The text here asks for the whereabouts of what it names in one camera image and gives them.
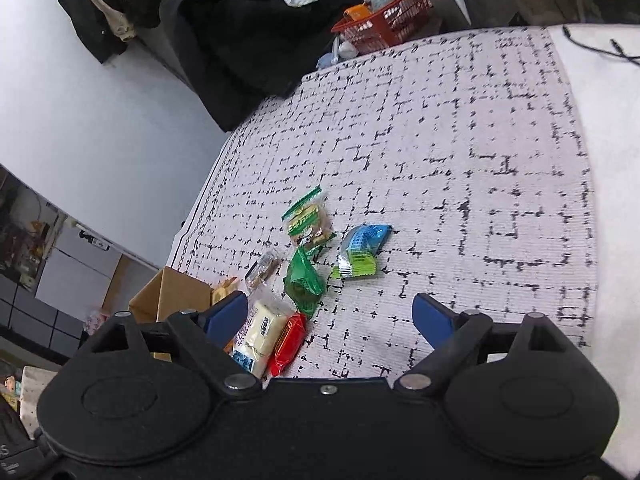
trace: red candy wrapper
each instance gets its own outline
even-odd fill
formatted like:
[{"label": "red candy wrapper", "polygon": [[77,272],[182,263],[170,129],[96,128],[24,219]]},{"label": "red candy wrapper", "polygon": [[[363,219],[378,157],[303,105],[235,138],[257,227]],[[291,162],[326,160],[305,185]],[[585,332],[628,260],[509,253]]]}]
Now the red candy wrapper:
[{"label": "red candy wrapper", "polygon": [[305,315],[301,312],[295,313],[287,320],[269,360],[269,371],[272,376],[279,376],[284,368],[296,358],[305,339],[305,321]]}]

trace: red plastic basket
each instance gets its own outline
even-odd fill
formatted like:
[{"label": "red plastic basket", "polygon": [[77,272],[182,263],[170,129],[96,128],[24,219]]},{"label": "red plastic basket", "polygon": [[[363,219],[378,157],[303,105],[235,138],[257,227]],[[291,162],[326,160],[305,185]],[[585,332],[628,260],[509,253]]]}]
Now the red plastic basket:
[{"label": "red plastic basket", "polygon": [[429,20],[429,0],[393,0],[382,9],[354,22],[343,18],[331,29],[342,34],[361,54],[395,46],[408,40]]}]

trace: black cable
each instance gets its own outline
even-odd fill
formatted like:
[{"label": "black cable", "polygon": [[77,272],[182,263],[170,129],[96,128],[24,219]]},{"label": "black cable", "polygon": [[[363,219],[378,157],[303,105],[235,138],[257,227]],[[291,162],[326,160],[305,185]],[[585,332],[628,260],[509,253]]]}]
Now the black cable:
[{"label": "black cable", "polygon": [[579,41],[575,41],[574,38],[571,37],[571,33],[569,32],[569,28],[566,25],[562,26],[562,32],[564,33],[565,38],[567,38],[571,43],[577,46],[581,46],[586,50],[591,50],[592,52],[597,52],[599,54],[606,54],[607,56],[619,57],[620,59],[626,59],[629,63],[633,63],[634,65],[640,66],[640,62],[637,60],[640,59],[640,56],[628,56],[625,51],[622,49],[620,44],[614,39],[610,40],[613,48],[615,48],[618,52],[611,52],[610,50],[603,50],[601,48],[597,48],[594,46],[586,45],[584,43],[580,43]]}]

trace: screw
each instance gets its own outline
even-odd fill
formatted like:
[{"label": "screw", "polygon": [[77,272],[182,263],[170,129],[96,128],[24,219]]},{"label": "screw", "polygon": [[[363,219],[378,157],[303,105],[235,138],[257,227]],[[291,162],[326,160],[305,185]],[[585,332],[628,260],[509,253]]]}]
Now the screw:
[{"label": "screw", "polygon": [[431,386],[431,378],[422,374],[407,374],[400,377],[400,385],[407,390],[423,390]]},{"label": "screw", "polygon": [[246,390],[255,384],[255,377],[249,374],[233,374],[225,379],[225,386],[232,390]]},{"label": "screw", "polygon": [[320,386],[320,393],[323,395],[333,395],[338,392],[338,386],[333,384],[323,384]]}]

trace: brown box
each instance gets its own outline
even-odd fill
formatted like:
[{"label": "brown box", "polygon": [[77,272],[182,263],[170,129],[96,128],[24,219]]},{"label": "brown box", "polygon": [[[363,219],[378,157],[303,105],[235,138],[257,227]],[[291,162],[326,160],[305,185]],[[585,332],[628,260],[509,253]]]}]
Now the brown box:
[{"label": "brown box", "polygon": [[180,310],[202,312],[210,305],[211,287],[207,283],[165,267],[129,301],[129,310],[138,323],[153,323]]}]

